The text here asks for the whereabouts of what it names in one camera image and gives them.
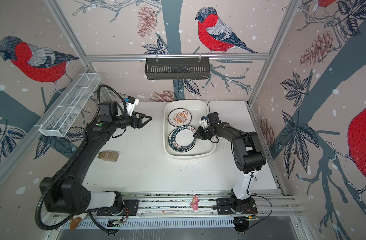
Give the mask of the green rim plate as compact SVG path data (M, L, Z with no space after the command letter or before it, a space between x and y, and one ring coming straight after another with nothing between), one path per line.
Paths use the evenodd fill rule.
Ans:
M195 132L196 130L192 126L181 126L170 133L168 143L179 149L189 148L192 145L195 145L196 139L193 137Z
M178 152L178 153L185 153L185 152L188 152L188 151L190 151L191 149L193 149L193 147L194 147L195 145L192 145L191 147L189 147L189 148L176 148L174 145L169 145L169 147L172 149L172 150L174 150L175 152Z

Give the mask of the orange sunburst plate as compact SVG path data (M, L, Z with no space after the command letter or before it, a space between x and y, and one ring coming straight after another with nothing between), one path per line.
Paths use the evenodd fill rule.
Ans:
M189 110L178 108L172 110L168 115L168 122L173 127L189 125L192 120L192 114Z

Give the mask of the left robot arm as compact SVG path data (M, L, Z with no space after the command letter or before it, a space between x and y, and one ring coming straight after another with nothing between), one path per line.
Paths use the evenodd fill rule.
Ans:
M42 196L36 207L36 215L45 206L48 212L76 216L93 210L112 208L121 212L122 195L117 191L93 193L83 186L90 165L117 129L127 127L141 129L153 118L142 113L128 114L115 101L100 104L96 116L83 130L83 141L68 162L52 177L40 183Z

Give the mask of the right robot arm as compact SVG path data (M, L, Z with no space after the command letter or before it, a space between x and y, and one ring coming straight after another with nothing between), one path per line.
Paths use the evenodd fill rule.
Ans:
M235 165L243 173L231 190L232 200L246 200L251 196L250 187L257 173L266 164L263 147L256 132L244 132L219 119L218 113L210 113L200 118L194 138L212 141L213 137L223 138L231 144L231 154Z

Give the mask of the white plastic bin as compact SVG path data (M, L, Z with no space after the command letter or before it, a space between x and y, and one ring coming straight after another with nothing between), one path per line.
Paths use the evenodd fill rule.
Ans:
M164 135L165 153L174 159L182 159L182 160L202 158L202 157L206 157L206 156L210 155L211 153L213 153L214 150L216 149L216 146L214 143L212 143L208 140L206 140L206 141L196 140L195 146L193 147L193 149L191 149L190 151L185 152L185 153L175 152L174 150L172 150L169 147L168 137L169 137L170 133L177 128L173 127L169 124L168 115L172 110L178 109L178 108L184 108L191 112L192 120L191 120L189 126L192 126L193 128L195 128L195 130L197 130L198 127L200 127L200 123L199 123L200 118L202 116L205 116L205 113L206 113L206 103L203 101L200 101L200 100L183 100L183 101L168 103L165 106L165 110L164 110L163 135Z

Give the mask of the pink toy figure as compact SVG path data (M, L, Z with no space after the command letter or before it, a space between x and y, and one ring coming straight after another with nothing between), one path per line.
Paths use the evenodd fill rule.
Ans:
M198 203L200 202L199 198L197 195L193 196L192 198L192 202L189 204L191 206L191 208L194 210L194 211L197 211L199 206L198 206Z

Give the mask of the brown white plush toy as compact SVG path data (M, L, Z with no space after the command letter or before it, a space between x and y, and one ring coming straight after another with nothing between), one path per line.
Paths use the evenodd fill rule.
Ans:
M70 220L70 225L69 228L71 231L75 230L78 226L79 223L82 221L81 217L74 217Z

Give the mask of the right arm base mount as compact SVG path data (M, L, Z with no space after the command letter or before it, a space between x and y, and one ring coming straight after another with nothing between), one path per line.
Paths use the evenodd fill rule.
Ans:
M250 214L257 215L257 207L255 203L255 199L249 196L246 199L240 200L237 198L233 189L231 190L230 197L216 199L215 206L212 207L213 210L216 210L219 215L241 215L241 214Z

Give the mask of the horizontal aluminium frame bar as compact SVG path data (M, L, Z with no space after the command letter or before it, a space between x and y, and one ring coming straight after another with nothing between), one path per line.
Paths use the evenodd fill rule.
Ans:
M95 62L141 62L146 59L178 59L178 58L209 58L210 60L263 60L271 57L269 53L232 53L232 54L168 54L168 55L86 55L85 60L89 63Z

